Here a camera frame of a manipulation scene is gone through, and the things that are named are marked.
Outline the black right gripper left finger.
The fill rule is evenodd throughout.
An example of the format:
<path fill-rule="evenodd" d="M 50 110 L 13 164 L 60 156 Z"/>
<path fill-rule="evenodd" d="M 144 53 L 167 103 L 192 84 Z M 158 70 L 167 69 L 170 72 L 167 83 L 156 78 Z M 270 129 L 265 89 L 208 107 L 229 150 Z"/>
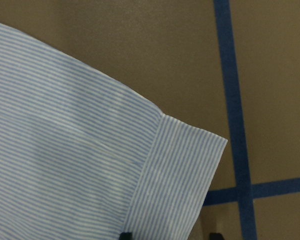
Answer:
<path fill-rule="evenodd" d="M 119 240 L 133 240 L 133 233 L 132 232 L 122 232 L 119 235 Z"/>

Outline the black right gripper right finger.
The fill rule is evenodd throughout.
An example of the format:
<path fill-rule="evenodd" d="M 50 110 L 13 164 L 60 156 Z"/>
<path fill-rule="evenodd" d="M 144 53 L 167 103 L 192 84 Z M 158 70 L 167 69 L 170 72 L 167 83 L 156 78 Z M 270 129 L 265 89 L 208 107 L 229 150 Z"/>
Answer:
<path fill-rule="evenodd" d="M 221 233 L 211 232 L 209 234 L 209 240 L 224 240 L 224 237 Z"/>

